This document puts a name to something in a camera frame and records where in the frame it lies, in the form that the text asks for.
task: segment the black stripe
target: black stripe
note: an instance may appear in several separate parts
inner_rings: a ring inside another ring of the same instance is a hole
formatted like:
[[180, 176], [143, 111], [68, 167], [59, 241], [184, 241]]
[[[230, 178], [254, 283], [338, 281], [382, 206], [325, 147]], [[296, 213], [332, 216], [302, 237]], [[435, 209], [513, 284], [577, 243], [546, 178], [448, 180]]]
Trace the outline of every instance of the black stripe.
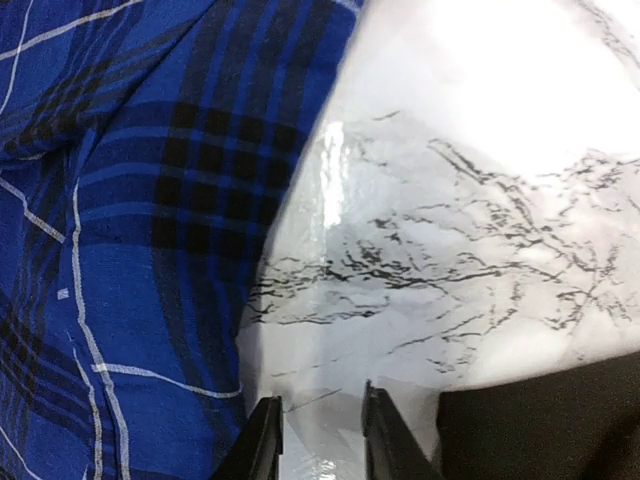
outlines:
[[[17, 394], [22, 399], [22, 401], [24, 401], [28, 405], [27, 415], [32, 415], [35, 413], [46, 419], [47, 421], [56, 424], [64, 428], [65, 430], [68, 430], [78, 438], [84, 440], [90, 430], [89, 419], [91, 418], [91, 411], [88, 409], [88, 407], [86, 405], [83, 407], [78, 402], [72, 402], [68, 398], [51, 390], [48, 391], [49, 394], [46, 397], [36, 395], [29, 386], [24, 385], [23, 379], [19, 378], [19, 372], [22, 369], [19, 366], [15, 367], [15, 363], [10, 361], [8, 352], [4, 348], [2, 348], [2, 345], [0, 345], [0, 350], [2, 351], [1, 358], [3, 360], [2, 362], [0, 362], [0, 372], [3, 374], [5, 381], [9, 381], [13, 385], [13, 388], [11, 389], [12, 399], [11, 401], [7, 401], [6, 403], [10, 404], [11, 406], [15, 406], [17, 404], [17, 398], [13, 394]], [[45, 398], [49, 401], [48, 403], [53, 403], [60, 409], [72, 413], [74, 417], [80, 418], [81, 420], [83, 420], [83, 422], [81, 423], [81, 421], [72, 416], [64, 415], [59, 411], [52, 409], [44, 401]], [[15, 418], [15, 415], [9, 417], [9, 423], [11, 423], [11, 420], [13, 418]], [[17, 431], [16, 433], [18, 434], [18, 438], [20, 441], [21, 437], [23, 436], [23, 432]]]
[[[234, 3], [232, 1], [214, 3], [198, 23], [199, 31], [185, 69], [178, 97], [179, 103], [200, 103], [209, 66], [218, 44], [218, 36]], [[192, 112], [178, 107], [174, 110], [171, 127], [193, 128], [193, 122]], [[187, 164], [188, 147], [188, 144], [185, 145], [184, 142], [170, 135], [165, 146], [162, 164], [168, 167], [184, 168]], [[181, 185], [175, 185], [167, 178], [163, 175], [158, 179], [154, 201], [159, 205], [179, 206], [182, 196]], [[177, 221], [154, 216], [151, 240], [153, 271], [171, 345], [180, 360], [186, 382], [190, 385], [203, 385], [185, 332], [180, 280], [177, 276], [179, 247]], [[207, 423], [216, 433], [216, 438], [222, 437], [230, 444], [232, 439], [228, 429], [220, 431], [221, 426], [226, 425], [226, 422], [221, 421], [222, 412], [216, 407], [218, 402], [202, 395], [198, 395], [197, 398]]]
[[[0, 337], [5, 340], [10, 340], [15, 337], [15, 340], [12, 341], [16, 341], [19, 343], [17, 348], [24, 349], [26, 355], [35, 356], [34, 353], [29, 349], [31, 338], [34, 334], [26, 327], [26, 325], [23, 325], [21, 322], [19, 322], [15, 315], [9, 317], [8, 312], [10, 311], [13, 311], [13, 306], [11, 305], [10, 300], [5, 297], [2, 291], [0, 291], [0, 312], [3, 312], [5, 321], [8, 322], [6, 325], [5, 323], [3, 323], [2, 327], [0, 327]], [[81, 379], [78, 378], [78, 366], [76, 365], [75, 361], [60, 350], [57, 350], [56, 348], [43, 343], [42, 349], [40, 350], [40, 356], [36, 358], [43, 365], [43, 368], [49, 369], [50, 367], [48, 367], [47, 365], [55, 365], [63, 372], [67, 372], [69, 377], [77, 379], [78, 385], [81, 384]], [[54, 370], [50, 371], [53, 372], [53, 375], [61, 375], [55, 373]]]
[[[54, 110], [50, 109], [46, 114], [41, 115], [40, 121], [36, 124], [30, 124], [26, 127], [20, 127], [17, 125], [16, 132], [19, 131], [20, 133], [18, 134], [18, 138], [15, 143], [19, 145], [26, 145], [33, 143], [34, 139], [41, 139], [47, 142], [55, 138], [56, 133], [62, 133], [64, 135], [73, 133], [77, 129], [80, 117], [88, 114], [90, 110], [99, 110], [100, 107], [105, 106], [113, 100], [122, 98], [123, 92], [128, 91], [130, 88], [127, 81], [132, 80], [136, 73], [144, 71], [148, 67], [155, 65], [157, 61], [158, 59], [155, 56], [150, 55], [144, 60], [138, 61], [133, 65], [123, 67], [112, 73], [110, 72], [104, 77], [95, 77], [86, 85], [80, 85], [73, 88], [68, 92], [67, 96], [67, 98], [71, 98], [71, 100], [69, 100], [66, 105], [62, 106], [62, 110], [65, 110], [66, 107], [72, 106], [73, 110], [71, 113], [56, 113]], [[104, 94], [96, 96], [98, 90], [105, 90], [103, 87], [108, 87], [118, 82], [123, 82], [123, 85], [120, 88], [108, 90]], [[72, 102], [81, 97], [84, 97], [82, 98], [82, 102], [84, 103], [72, 105]]]
[[[88, 66], [81, 71], [72, 71], [70, 75], [67, 75], [67, 78], [65, 80], [57, 82], [55, 85], [45, 90], [42, 95], [38, 97], [38, 100], [36, 102], [33, 102], [28, 106], [22, 106], [20, 108], [17, 108], [16, 110], [4, 113], [2, 115], [2, 123], [0, 123], [0, 125], [15, 125], [16, 123], [19, 123], [31, 117], [33, 113], [25, 113], [25, 111], [29, 112], [34, 107], [36, 107], [39, 115], [41, 115], [43, 119], [50, 118], [51, 115], [55, 114], [55, 111], [51, 109], [49, 105], [52, 105], [58, 98], [57, 96], [63, 95], [63, 93], [66, 92], [69, 87], [73, 89], [72, 92], [74, 94], [74, 97], [76, 98], [85, 93], [96, 94], [101, 87], [108, 87], [115, 81], [122, 81], [125, 78], [125, 75], [133, 75], [138, 70], [143, 70], [147, 66], [146, 61], [137, 59], [136, 62], [134, 62], [133, 66], [124, 67], [120, 72], [117, 72], [119, 75], [122, 75], [121, 77], [116, 77], [116, 73], [114, 73], [113, 75], [109, 74], [100, 77], [100, 74], [102, 73], [109, 73], [110, 68], [118, 68], [129, 62], [130, 60], [136, 59], [136, 57], [150, 52], [151, 50], [154, 50], [156, 48], [162, 47], [169, 41], [180, 37], [190, 24], [191, 22], [181, 23], [177, 27], [168, 30], [167, 32], [159, 35], [158, 37], [155, 37], [153, 40], [150, 40], [149, 42], [138, 48], [123, 53], [122, 55], [113, 57], [112, 59], [97, 62], [95, 65]], [[157, 52], [155, 52], [151, 53], [150, 56], [152, 58], [156, 58], [158, 56], [161, 56], [161, 54], [159, 55]], [[141, 63], [141, 65], [139, 69], [136, 69], [135, 66], [137, 66], [138, 63]], [[84, 83], [88, 79], [91, 79], [90, 84], [87, 86], [83, 86], [82, 83]]]
[[[81, 13], [82, 16], [89, 15], [90, 4], [83, 5], [84, 10]], [[84, 28], [75, 28], [72, 33], [71, 45], [79, 45], [84, 46], [85, 42], [90, 38], [90, 34], [92, 33], [92, 28], [94, 26], [92, 24], [85, 26]], [[75, 48], [71, 52], [71, 55], [67, 57], [67, 61], [65, 65], [62, 67], [61, 73], [58, 75], [58, 79], [65, 78], [66, 75], [73, 75], [74, 72], [78, 72], [80, 69], [80, 59], [82, 54], [85, 53], [84, 48]], [[47, 99], [44, 102], [41, 102], [37, 105], [36, 109], [32, 112], [32, 121], [31, 123], [35, 123], [34, 119], [37, 119], [40, 114], [49, 109], [52, 105], [55, 105], [55, 100]]]
[[[314, 0], [311, 13], [302, 30], [296, 49], [291, 57], [291, 66], [283, 86], [283, 100], [281, 102], [278, 123], [285, 125], [297, 125], [300, 117], [300, 109], [304, 99], [306, 77], [313, 61], [316, 58], [320, 42], [324, 39], [325, 31], [331, 22], [335, 4], [324, 0]], [[282, 150], [299, 151], [302, 147], [299, 138], [289, 135], [289, 132], [276, 133], [276, 145]]]
[[[126, 39], [126, 35], [119, 35], [118, 32], [131, 30], [138, 22], [141, 14], [141, 9], [128, 9], [124, 13], [124, 18], [122, 18], [121, 15], [114, 15], [106, 21], [100, 22], [97, 29], [81, 29], [91, 32], [89, 41], [77, 41], [73, 43], [73, 45], [77, 45], [76, 52], [82, 52], [83, 55], [78, 54], [72, 56], [63, 68], [63, 72], [65, 73], [61, 74], [59, 78], [65, 78], [68, 75], [73, 75], [75, 72], [82, 70], [82, 64], [85, 60], [99, 63], [101, 58], [106, 57], [105, 61], [109, 62], [109, 66], [112, 65], [114, 62], [113, 55]], [[96, 63], [85, 67], [89, 69], [89, 76], [95, 74], [97, 69]], [[77, 136], [82, 126], [89, 121], [87, 118], [82, 118], [83, 114], [88, 111], [92, 100], [90, 95], [85, 95], [87, 88], [88, 86], [84, 85], [81, 90], [75, 90], [76, 93], [74, 95], [71, 93], [72, 90], [61, 89], [58, 86], [57, 90], [58, 92], [62, 92], [62, 94], [51, 97], [50, 101], [40, 103], [33, 112], [29, 122], [30, 125], [34, 126], [46, 125], [43, 128], [44, 134], [38, 137], [32, 137], [38, 129], [27, 129], [21, 134], [22, 142], [20, 145], [31, 145], [37, 141], [39, 143], [45, 143], [45, 148], [47, 149], [57, 148]], [[55, 119], [45, 123], [45, 116], [43, 115], [45, 111], [52, 111]], [[14, 145], [7, 145], [7, 147], [15, 148]]]
[[16, 477], [13, 476], [8, 470], [5, 470], [2, 465], [0, 465], [0, 479], [2, 480], [16, 480]]
[[[74, 382], [69, 377], [56, 372], [53, 368], [43, 363], [41, 359], [36, 357], [33, 352], [29, 350], [25, 345], [24, 338], [17, 335], [15, 330], [26, 331], [26, 328], [21, 325], [20, 321], [16, 318], [13, 309], [10, 307], [5, 320], [0, 323], [0, 350], [2, 351], [3, 358], [7, 363], [14, 365], [14, 369], [16, 371], [22, 371], [24, 370], [24, 365], [27, 361], [33, 363], [37, 362], [37, 373], [33, 374], [27, 370], [26, 376], [33, 379], [34, 385], [36, 383], [39, 384], [38, 390], [48, 389], [48, 384], [69, 393], [69, 395], [74, 398], [83, 398], [86, 395], [86, 387], [79, 377], [74, 378], [73, 380], [76, 380]], [[69, 357], [64, 355], [62, 352], [59, 352], [57, 358], [64, 360], [69, 359]], [[28, 390], [33, 394], [36, 393], [35, 388]]]
[[[38, 167], [42, 169], [43, 175], [34, 198], [38, 198], [42, 194], [42, 201], [32, 203], [31, 209], [38, 217], [49, 219], [56, 207], [61, 209], [63, 199], [60, 192], [64, 190], [64, 172], [60, 162], [43, 161]], [[41, 355], [46, 332], [44, 303], [47, 296], [39, 295], [32, 298], [30, 291], [38, 288], [38, 286], [43, 288], [45, 292], [51, 288], [57, 274], [61, 246], [26, 219], [24, 219], [24, 225], [26, 234], [22, 267], [16, 279], [17, 285], [14, 286], [11, 304], [16, 306], [16, 315], [19, 317], [18, 321], [20, 323], [27, 326], [33, 321], [35, 324], [35, 332], [31, 335], [30, 343], [27, 346], [32, 355], [25, 358], [22, 367], [22, 371], [27, 373], [25, 379], [27, 390], [33, 392], [36, 386], [35, 377], [39, 375], [39, 362], [37, 359]], [[34, 308], [39, 313], [35, 317], [32, 315]], [[32, 404], [33, 399], [27, 397], [28, 408], [21, 409], [20, 414], [15, 414], [14, 410], [14, 415], [10, 418], [8, 424], [10, 430], [17, 429], [14, 431], [19, 434], [18, 448], [21, 449], [26, 446], [29, 422], [28, 410], [32, 408]]]
[[[246, 10], [242, 12], [242, 19], [238, 21], [234, 29], [230, 33], [229, 43], [222, 62], [220, 65], [220, 71], [218, 73], [218, 79], [216, 88], [214, 90], [212, 108], [208, 109], [205, 117], [206, 123], [204, 125], [204, 131], [210, 135], [220, 136], [225, 140], [231, 135], [232, 126], [239, 120], [231, 112], [235, 106], [238, 95], [243, 93], [240, 91], [240, 79], [244, 74], [246, 68], [247, 59], [254, 43], [254, 37], [260, 27], [260, 22], [263, 20], [266, 10], [270, 5], [270, 0], [258, 0], [250, 3], [250, 7], [246, 7]], [[265, 31], [264, 37], [267, 38], [268, 28]], [[284, 37], [284, 32], [278, 32], [280, 37]], [[256, 61], [253, 74], [260, 69], [260, 61]], [[251, 122], [253, 125], [261, 124], [259, 119]], [[250, 138], [250, 143], [256, 146], [260, 145], [260, 138]], [[222, 171], [229, 170], [227, 166], [233, 165], [236, 156], [236, 150], [225, 150], [222, 152], [223, 156], [227, 158], [216, 158], [215, 156], [207, 155], [208, 147], [202, 145], [200, 155], [197, 158], [198, 169], [209, 168], [211, 163], [214, 164], [213, 168], [222, 167]], [[212, 213], [225, 216], [224, 208], [218, 204], [217, 198], [222, 196], [225, 199], [229, 197], [236, 189], [233, 184], [226, 185], [220, 182], [217, 185], [196, 183], [191, 184], [193, 186], [191, 191], [186, 191], [184, 197], [188, 199], [188, 206], [190, 211], [200, 211], [202, 213]], [[241, 201], [242, 194], [239, 194], [234, 200]], [[234, 218], [239, 220], [246, 220], [248, 216], [243, 217], [242, 204], [237, 205], [237, 214]], [[196, 333], [199, 339], [199, 352], [202, 355], [204, 364], [208, 370], [210, 378], [216, 379], [222, 382], [224, 387], [233, 388], [237, 382], [235, 365], [235, 352], [228, 352], [225, 346], [224, 339], [231, 337], [231, 332], [225, 331], [226, 325], [231, 323], [230, 319], [221, 318], [219, 304], [221, 302], [228, 302], [227, 298], [216, 298], [216, 289], [212, 284], [211, 272], [208, 271], [208, 264], [201, 255], [206, 255], [208, 252], [215, 252], [216, 255], [221, 257], [230, 258], [233, 260], [241, 261], [242, 246], [246, 242], [248, 232], [231, 231], [230, 229], [222, 229], [218, 227], [212, 227], [210, 225], [197, 224], [195, 222], [189, 223], [184, 232], [186, 238], [184, 240], [184, 247], [187, 250], [188, 265], [187, 271], [189, 276], [189, 286], [192, 292], [192, 296], [198, 301], [194, 302], [193, 308], [195, 309], [195, 327]], [[215, 239], [220, 238], [219, 245], [222, 247], [216, 248], [213, 246]], [[217, 321], [211, 321], [211, 314], [217, 314], [220, 317]], [[200, 339], [205, 336], [208, 341], [201, 342]]]
[[[287, 1], [279, 2], [274, 17], [265, 32], [263, 43], [258, 51], [255, 69], [252, 72], [253, 76], [259, 75], [260, 78], [255, 82], [249, 82], [249, 92], [247, 93], [247, 101], [245, 102], [248, 112], [244, 116], [237, 116], [220, 111], [221, 107], [231, 111], [238, 94], [238, 82], [229, 82], [227, 89], [221, 88], [218, 90], [219, 95], [225, 98], [216, 98], [213, 103], [215, 110], [207, 112], [208, 122], [205, 130], [207, 133], [227, 136], [230, 134], [230, 127], [236, 125], [237, 128], [234, 132], [236, 138], [255, 145], [256, 151], [259, 149], [263, 142], [263, 135], [267, 129], [266, 122], [261, 117], [267, 111], [274, 76], [277, 69], [281, 67], [279, 60], [289, 38], [287, 32], [291, 29], [296, 16], [296, 5], [291, 5], [291, 2]], [[256, 15], [256, 21], [259, 21], [260, 17], [261, 15]], [[248, 42], [253, 40], [252, 35], [246, 35], [246, 37]], [[233, 72], [234, 69], [242, 69], [245, 67], [245, 62], [239, 62], [237, 59], [246, 58], [249, 46], [250, 43], [247, 43], [243, 49], [240, 49], [235, 43], [232, 43], [230, 49], [233, 48], [234, 55], [236, 51], [240, 51], [237, 56], [226, 56], [225, 62], [222, 65], [222, 78], [224, 78], [225, 72]], [[257, 153], [251, 155], [237, 151], [230, 152], [223, 148], [202, 145], [198, 159], [198, 170], [214, 170], [218, 173], [224, 171], [225, 167], [227, 169], [230, 167], [231, 171], [228, 173], [233, 177], [255, 182], [258, 180], [260, 166], [264, 162], [269, 162], [269, 165], [273, 165], [273, 168], [269, 169], [270, 172], [277, 171], [282, 174], [272, 175], [270, 173], [268, 175], [269, 179], [273, 181], [269, 182], [268, 186], [279, 188], [281, 182], [289, 178], [290, 171], [288, 162], [280, 159], [271, 160], [269, 158], [262, 158]], [[219, 211], [221, 207], [215, 201], [218, 189], [203, 184], [194, 185], [191, 194], [191, 209], [205, 213], [218, 213], [224, 215], [225, 218], [239, 221], [248, 221], [253, 203], [256, 201], [255, 194], [253, 192], [240, 191], [234, 188], [233, 185], [226, 188], [226, 190], [227, 191], [223, 193], [223, 196], [226, 197], [226, 208], [224, 208], [223, 211]], [[272, 198], [264, 197], [258, 201], [262, 202], [264, 208], [273, 208], [274, 206], [276, 210], [278, 208], [279, 202]], [[265, 227], [269, 225], [270, 222], [263, 224]], [[198, 253], [205, 253], [205, 250], [208, 250], [214, 252], [218, 257], [234, 261], [243, 261], [246, 242], [251, 241], [249, 237], [251, 237], [249, 232], [240, 234], [238, 232], [222, 229], [214, 230], [203, 225], [191, 224], [187, 230], [187, 245]], [[260, 238], [264, 237], [264, 234], [261, 233], [258, 237], [256, 240], [260, 241]], [[238, 287], [228, 285], [221, 281], [226, 275], [224, 268], [219, 268], [216, 272], [218, 277], [217, 281], [220, 282], [218, 288], [223, 289], [223, 294], [226, 298], [222, 299], [222, 301], [229, 305], [231, 318], [225, 322], [212, 322], [210, 320], [211, 312], [219, 310], [219, 308], [216, 308], [216, 303], [220, 302], [220, 299], [211, 297], [210, 292], [214, 292], [215, 289], [213, 285], [210, 284], [210, 280], [204, 281], [205, 279], [211, 278], [211, 272], [207, 271], [207, 265], [202, 262], [195, 260], [190, 263], [189, 278], [191, 280], [191, 289], [194, 292], [194, 298], [208, 300], [196, 302], [194, 305], [196, 310], [199, 350], [202, 352], [205, 364], [212, 378], [226, 378], [229, 372], [232, 374], [235, 373], [232, 372], [232, 364], [236, 364], [237, 360], [234, 359], [232, 361], [228, 358], [228, 355], [234, 355], [234, 352], [227, 352], [222, 341], [212, 342], [211, 339], [229, 338], [234, 335], [235, 328], [233, 327], [239, 323], [244, 303], [242, 301], [242, 294]], [[231, 272], [229, 272], [228, 275], [229, 278], [232, 277]], [[231, 325], [232, 331], [221, 331], [224, 325]]]

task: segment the black object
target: black object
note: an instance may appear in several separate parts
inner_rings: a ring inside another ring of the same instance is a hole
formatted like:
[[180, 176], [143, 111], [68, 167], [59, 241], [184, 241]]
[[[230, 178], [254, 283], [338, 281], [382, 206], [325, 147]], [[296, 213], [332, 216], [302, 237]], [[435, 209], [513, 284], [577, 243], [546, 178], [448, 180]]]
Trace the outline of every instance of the black object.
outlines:
[[386, 390], [367, 382], [362, 408], [369, 480], [443, 480], [425, 458]]
[[282, 399], [263, 398], [211, 480], [276, 480], [282, 455]]
[[443, 393], [449, 480], [640, 479], [640, 353]]

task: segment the white stripe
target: white stripe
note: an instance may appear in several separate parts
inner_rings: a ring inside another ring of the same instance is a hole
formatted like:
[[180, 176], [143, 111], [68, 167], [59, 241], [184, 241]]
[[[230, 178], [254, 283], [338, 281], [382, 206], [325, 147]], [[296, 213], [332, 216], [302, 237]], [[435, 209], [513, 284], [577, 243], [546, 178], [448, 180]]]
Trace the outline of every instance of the white stripe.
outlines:
[[[84, 297], [82, 296], [82, 273], [80, 271], [80, 233], [82, 232], [82, 225], [80, 224], [80, 211], [78, 209], [78, 183], [76, 183], [73, 189], [73, 217], [76, 222], [76, 228], [73, 231], [73, 250], [72, 250], [72, 265], [73, 265], [73, 285], [76, 291], [76, 304], [78, 305], [78, 324], [84, 333], [89, 351], [93, 358], [94, 364], [104, 363], [104, 358], [96, 339], [93, 336], [93, 332], [87, 325], [87, 309], [84, 303]], [[116, 417], [116, 423], [119, 430], [119, 467], [120, 478], [122, 480], [131, 480], [131, 473], [129, 472], [129, 427], [122, 414], [120, 408], [120, 402], [116, 397], [113, 382], [109, 376], [109, 372], [100, 372], [104, 389], [107, 393], [107, 398], [111, 404], [111, 410]]]
[[2, 177], [0, 177], [0, 187], [4, 188], [7, 192], [9, 192], [10, 194], [12, 194], [14, 197], [16, 197], [18, 200], [22, 202], [24, 216], [27, 218], [27, 220], [29, 220], [31, 223], [33, 223], [36, 227], [38, 227], [40, 230], [42, 230], [44, 233], [46, 233], [50, 237], [56, 239], [58, 242], [64, 243], [65, 241], [64, 235], [62, 235], [59, 231], [57, 231], [47, 222], [42, 220], [40, 217], [37, 217], [36, 215], [34, 215], [31, 212], [31, 210], [29, 210], [29, 204], [27, 203], [27, 198], [24, 196], [24, 194], [20, 190], [18, 190], [16, 187], [11, 185]]
[[[136, 3], [140, 3], [142, 1], [143, 0], [130, 0], [129, 2], [123, 3], [118, 7], [110, 8], [109, 10], [103, 10], [101, 12], [92, 13], [91, 15], [87, 15], [86, 17], [82, 17], [77, 20], [74, 20], [73, 22], [67, 23], [66, 25], [63, 25], [61, 27], [54, 28], [53, 30], [50, 30], [45, 33], [41, 33], [40, 35], [33, 37], [31, 40], [27, 41], [24, 45], [22, 45], [22, 51], [28, 50], [39, 43], [49, 40], [50, 38], [54, 38], [59, 35], [62, 35], [63, 33], [68, 32], [72, 28], [75, 28], [79, 25], [82, 25], [83, 23], [92, 22], [94, 20], [99, 20], [101, 18], [111, 17], [112, 15], [115, 15], [116, 13], [118, 13], [120, 10], [123, 10], [127, 7], [130, 7], [131, 5], [135, 5]], [[7, 58], [11, 58], [17, 54], [18, 54], [17, 48], [0, 53], [0, 62], [2, 60], [6, 60]]]
[[189, 390], [190, 392], [199, 393], [201, 395], [206, 395], [207, 397], [213, 397], [213, 398], [233, 398], [233, 397], [237, 397], [242, 393], [242, 387], [240, 387], [240, 389], [236, 390], [235, 392], [212, 392], [210, 390], [205, 390], [204, 388], [193, 387], [185, 383], [176, 382], [171, 378], [152, 372], [151, 370], [145, 370], [143, 368], [138, 368], [138, 367], [129, 367], [127, 365], [116, 365], [113, 363], [100, 363], [98, 365], [92, 365], [91, 368], [93, 369], [94, 372], [124, 373], [126, 375], [135, 375], [138, 377], [156, 378], [158, 380], [162, 380], [172, 385], [175, 385], [176, 387]]
[[[78, 360], [78, 355], [76, 353], [76, 349], [73, 349], [73, 358], [76, 359], [76, 364], [78, 365], [78, 370], [80, 370], [80, 376], [82, 377], [82, 381], [89, 388], [89, 404], [91, 405], [91, 411], [93, 412], [93, 424], [96, 430], [96, 444], [93, 450], [93, 461], [95, 463], [96, 472], [93, 476], [94, 480], [100, 480], [102, 478], [102, 421], [100, 420], [100, 411], [98, 410], [98, 404], [96, 403], [96, 391], [91, 385], [89, 381], [89, 377], [87, 377], [86, 372], [80, 365], [80, 360]], [[87, 478], [87, 470], [84, 471], [84, 477]]]
[[333, 0], [333, 3], [343, 6], [347, 10], [353, 12], [355, 16], [358, 16], [360, 13], [360, 7], [356, 5], [356, 2], [353, 0]]
[[29, 2], [29, 6], [27, 7], [27, 13], [24, 14], [24, 22], [22, 23], [22, 35], [20, 36], [20, 41], [18, 42], [18, 48], [16, 48], [16, 58], [14, 58], [13, 67], [11, 68], [11, 78], [9, 79], [9, 88], [7, 88], [7, 93], [4, 96], [4, 102], [2, 102], [2, 106], [0, 107], [0, 115], [2, 115], [2, 112], [4, 112], [4, 109], [7, 108], [7, 103], [9, 103], [9, 97], [11, 97], [11, 92], [13, 91], [13, 84], [16, 80], [16, 70], [18, 69], [18, 59], [20, 58], [20, 52], [22, 51], [24, 36], [27, 34], [27, 23], [29, 21], [29, 12], [31, 11], [32, 6], [33, 6], [33, 0]]
[[18, 459], [20, 460], [20, 462], [22, 463], [22, 466], [24, 467], [24, 469], [27, 471], [27, 473], [29, 474], [29, 476], [35, 480], [42, 480], [42, 478], [40, 478], [39, 476], [37, 476], [35, 473], [33, 473], [29, 467], [27, 467], [27, 462], [24, 461], [24, 458], [22, 458], [22, 455], [20, 455], [20, 452], [18, 452], [18, 449], [16, 447], [13, 446], [13, 443], [11, 443], [11, 440], [9, 440], [9, 437], [7, 436], [6, 433], [4, 433], [4, 430], [2, 429], [2, 427], [0, 427], [0, 434], [2, 434], [2, 436], [4, 437], [5, 441], [9, 444], [9, 446], [11, 447], [11, 450], [13, 450], [13, 453], [15, 453], [18, 456]]
[[30, 157], [22, 157], [19, 160], [25, 161], [25, 162], [31, 162], [33, 160], [39, 160], [42, 157], [44, 157], [44, 153], [38, 153], [37, 155], [31, 155]]

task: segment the blue plaid shirt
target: blue plaid shirt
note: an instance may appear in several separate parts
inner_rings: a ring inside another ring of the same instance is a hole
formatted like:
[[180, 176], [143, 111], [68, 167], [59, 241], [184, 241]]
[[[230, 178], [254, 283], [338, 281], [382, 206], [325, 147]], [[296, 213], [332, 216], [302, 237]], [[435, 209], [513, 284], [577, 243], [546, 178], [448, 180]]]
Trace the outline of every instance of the blue plaid shirt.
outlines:
[[362, 0], [0, 0], [0, 478], [206, 479]]

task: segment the white marble pattern surface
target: white marble pattern surface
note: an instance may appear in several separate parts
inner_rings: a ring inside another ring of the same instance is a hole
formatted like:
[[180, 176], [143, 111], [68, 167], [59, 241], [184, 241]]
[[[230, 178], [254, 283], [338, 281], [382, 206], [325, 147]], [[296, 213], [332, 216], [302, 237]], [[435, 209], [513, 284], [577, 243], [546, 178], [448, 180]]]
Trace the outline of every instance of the white marble pattern surface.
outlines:
[[364, 478], [386, 387], [437, 392], [640, 349], [640, 0], [370, 0], [247, 308], [281, 478]]

